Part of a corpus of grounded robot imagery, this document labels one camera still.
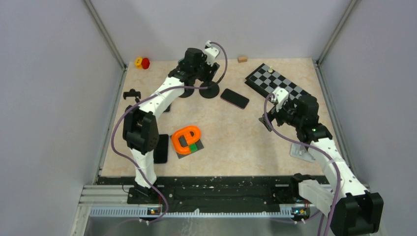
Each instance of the checkerboard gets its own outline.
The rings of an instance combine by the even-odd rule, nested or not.
[[[290,93],[290,99],[298,99],[308,94],[300,86],[282,76],[275,70],[268,72],[269,66],[264,63],[246,77],[245,84],[249,85],[263,97],[267,97],[276,87],[281,87]]]

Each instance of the green block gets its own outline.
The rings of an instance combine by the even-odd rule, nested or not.
[[[197,145],[195,144],[191,144],[189,147],[190,147],[191,152],[198,151]]]

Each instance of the gray floor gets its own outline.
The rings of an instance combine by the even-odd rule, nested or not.
[[[92,217],[85,236],[102,236],[126,219]],[[305,225],[293,225],[259,218],[166,218],[151,226],[132,221],[106,236],[315,236],[319,221],[320,217],[316,217]]]

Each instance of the table top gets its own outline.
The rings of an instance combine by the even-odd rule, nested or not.
[[[224,60],[218,61],[221,67],[214,81],[223,72],[224,62]],[[197,90],[188,98],[174,100],[171,111],[163,113],[157,121],[159,133],[172,135],[183,127],[195,125],[201,130],[204,148],[179,159],[170,141],[168,162],[155,164],[156,175],[281,176],[295,173],[322,175],[317,163],[291,157],[289,154],[291,143],[279,138],[273,132],[268,132],[258,121],[263,114],[265,98],[244,83],[246,76],[262,63],[272,66],[274,70],[317,98],[320,105],[320,122],[334,134],[312,59],[249,59],[244,63],[230,59],[228,62],[226,76],[219,84],[220,94],[224,89],[231,89],[249,98],[249,104],[242,110],[220,99],[220,94],[215,98],[206,99],[201,97]],[[147,70],[137,69],[133,63],[130,63],[122,91],[135,89],[141,92],[142,98],[150,96],[177,63],[177,61],[151,61]],[[134,103],[133,98],[120,99],[115,123],[124,113],[125,108]],[[293,127],[283,125],[276,128],[283,135],[297,139]],[[122,126],[116,133],[115,147],[131,156],[121,131]],[[101,176],[135,176],[135,169],[128,160],[116,155],[109,145]]]

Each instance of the white wall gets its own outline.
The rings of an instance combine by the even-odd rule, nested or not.
[[[350,0],[92,0],[126,62],[217,41],[230,58],[318,58]]]
[[[81,0],[0,2],[0,235],[69,234],[120,76]]]
[[[351,158],[384,199],[390,235],[417,229],[416,9],[415,0],[361,1],[323,66]]]

